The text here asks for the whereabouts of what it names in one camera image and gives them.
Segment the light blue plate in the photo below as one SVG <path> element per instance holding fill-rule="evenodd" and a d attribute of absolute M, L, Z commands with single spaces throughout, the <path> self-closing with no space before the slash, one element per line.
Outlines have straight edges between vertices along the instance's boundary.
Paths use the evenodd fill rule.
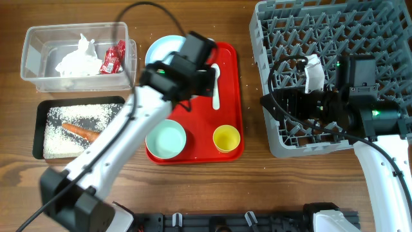
<path fill-rule="evenodd" d="M 167 35 L 156 40 L 145 55 L 145 65 L 162 61 L 170 64 L 173 59 L 171 52 L 179 52 L 185 42 L 185 37 L 180 35 Z"/>

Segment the red sauce packet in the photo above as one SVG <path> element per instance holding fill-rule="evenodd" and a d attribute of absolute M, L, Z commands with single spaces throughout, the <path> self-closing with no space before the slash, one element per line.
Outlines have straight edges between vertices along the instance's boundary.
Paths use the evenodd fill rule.
<path fill-rule="evenodd" d="M 117 45 L 110 47 L 105 54 L 104 61 L 100 67 L 101 74 L 114 74 L 120 71 L 121 62 L 124 60 L 126 42 L 120 40 Z"/>

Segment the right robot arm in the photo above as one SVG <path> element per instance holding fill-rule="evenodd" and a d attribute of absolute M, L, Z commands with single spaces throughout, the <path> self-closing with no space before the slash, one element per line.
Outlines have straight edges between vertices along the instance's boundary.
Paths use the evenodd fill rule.
<path fill-rule="evenodd" d="M 370 194 L 376 228 L 411 231 L 411 172 L 407 126 L 396 102 L 380 101 L 371 55 L 339 56 L 335 91 L 274 89 L 274 72 L 290 60 L 299 71 L 310 61 L 291 55 L 275 62 L 268 75 L 268 94 L 261 104 L 273 118 L 289 118 L 303 126 L 347 139 L 361 164 Z"/>

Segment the orange carrot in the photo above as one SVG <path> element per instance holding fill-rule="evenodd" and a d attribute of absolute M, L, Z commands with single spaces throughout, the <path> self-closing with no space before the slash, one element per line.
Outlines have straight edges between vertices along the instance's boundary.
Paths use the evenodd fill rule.
<path fill-rule="evenodd" d="M 82 137 L 83 139 L 86 139 L 90 143 L 94 142 L 98 138 L 98 136 L 100 135 L 99 132 L 87 130 L 87 129 L 84 129 L 84 128 L 81 128 L 81 127 L 78 127 L 78 126 L 75 126 L 75 125 L 72 125 L 72 124 L 68 124 L 68 123 L 63 123 L 62 127 L 65 130 L 68 130 L 68 131 Z"/>

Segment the white napkin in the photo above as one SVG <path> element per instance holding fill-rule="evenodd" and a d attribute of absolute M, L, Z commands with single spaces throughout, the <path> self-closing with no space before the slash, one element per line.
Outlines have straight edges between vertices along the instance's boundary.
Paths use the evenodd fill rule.
<path fill-rule="evenodd" d="M 77 49 L 63 57 L 55 67 L 61 77 L 80 77 L 100 73 L 103 61 L 98 58 L 94 42 L 94 39 L 89 41 L 80 34 Z"/>

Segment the green bowl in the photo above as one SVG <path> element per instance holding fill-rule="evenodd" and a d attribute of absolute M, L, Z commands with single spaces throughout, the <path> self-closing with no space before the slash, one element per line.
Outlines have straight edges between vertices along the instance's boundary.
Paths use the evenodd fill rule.
<path fill-rule="evenodd" d="M 185 148 L 187 136 L 184 128 L 176 121 L 165 119 L 146 137 L 149 152 L 158 159 L 171 159 Z"/>

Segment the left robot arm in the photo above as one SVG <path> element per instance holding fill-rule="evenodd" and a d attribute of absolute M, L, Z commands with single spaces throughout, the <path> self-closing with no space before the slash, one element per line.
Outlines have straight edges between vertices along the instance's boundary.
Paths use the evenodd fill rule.
<path fill-rule="evenodd" d="M 149 63 L 139 85 L 107 128 L 63 171 L 48 168 L 41 176 L 44 214 L 69 231 L 130 231 L 132 212 L 106 197 L 122 170 L 177 104 L 195 95 L 212 96 L 214 69 L 211 59 L 217 44 L 190 32 L 169 64 Z"/>

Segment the white rice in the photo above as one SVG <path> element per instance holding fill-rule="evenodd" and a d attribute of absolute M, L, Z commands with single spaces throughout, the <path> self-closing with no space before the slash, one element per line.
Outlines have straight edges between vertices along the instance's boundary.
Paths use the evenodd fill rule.
<path fill-rule="evenodd" d="M 50 108 L 46 114 L 43 157 L 59 159 L 79 156 L 91 143 L 78 134 L 78 129 L 100 133 L 122 107 L 122 103 L 112 103 Z"/>

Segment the yellow cup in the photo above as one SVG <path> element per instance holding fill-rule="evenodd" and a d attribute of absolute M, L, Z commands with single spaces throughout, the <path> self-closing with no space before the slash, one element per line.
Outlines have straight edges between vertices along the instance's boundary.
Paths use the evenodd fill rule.
<path fill-rule="evenodd" d="M 218 151 L 228 153 L 239 146 L 241 135 L 235 127 L 231 125 L 222 125 L 215 129 L 212 139 Z"/>

